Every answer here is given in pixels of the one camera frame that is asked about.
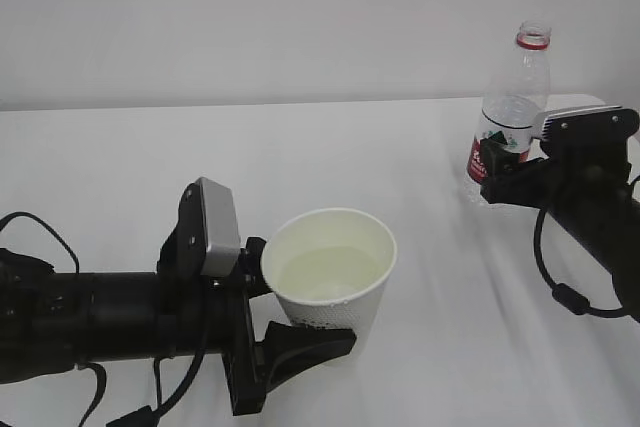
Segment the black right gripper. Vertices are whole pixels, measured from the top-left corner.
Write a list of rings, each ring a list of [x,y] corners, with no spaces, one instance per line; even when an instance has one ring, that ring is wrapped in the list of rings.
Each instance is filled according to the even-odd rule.
[[[480,194],[489,204],[550,206],[565,177],[559,161],[535,158],[520,163],[518,153],[491,139],[480,142],[480,158],[486,170]]]

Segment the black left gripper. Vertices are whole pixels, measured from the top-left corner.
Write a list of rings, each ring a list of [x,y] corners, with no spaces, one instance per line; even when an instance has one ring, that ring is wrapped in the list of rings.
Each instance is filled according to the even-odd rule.
[[[203,279],[209,313],[206,350],[221,355],[234,415],[262,411],[267,393],[324,362],[351,353],[357,336],[351,329],[268,324],[255,338],[250,300],[272,292],[261,258],[267,242],[249,237],[229,276]]]

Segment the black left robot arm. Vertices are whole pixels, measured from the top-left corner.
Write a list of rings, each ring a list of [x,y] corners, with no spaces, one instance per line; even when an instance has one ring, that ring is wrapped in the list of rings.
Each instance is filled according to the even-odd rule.
[[[90,369],[104,392],[107,361],[190,356],[166,400],[118,419],[155,426],[212,353],[222,359],[233,414],[259,413],[269,392],[348,355],[356,342],[351,329],[277,322],[255,338],[250,302],[269,292],[264,247],[262,238],[241,239],[231,190],[199,178],[185,188],[152,272],[58,273],[44,260],[3,250],[2,382]]]

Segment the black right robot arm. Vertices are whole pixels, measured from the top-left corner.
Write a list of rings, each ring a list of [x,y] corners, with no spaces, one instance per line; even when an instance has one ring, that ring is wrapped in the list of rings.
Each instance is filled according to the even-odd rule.
[[[621,105],[581,106],[542,112],[532,136],[543,157],[519,162],[500,135],[480,143],[487,174],[480,194],[489,204],[535,208],[533,254],[553,299],[575,315],[603,319],[639,317],[639,202],[628,141],[639,114]],[[542,231],[553,218],[610,275],[620,303],[601,309],[571,286],[553,279],[542,253]]]

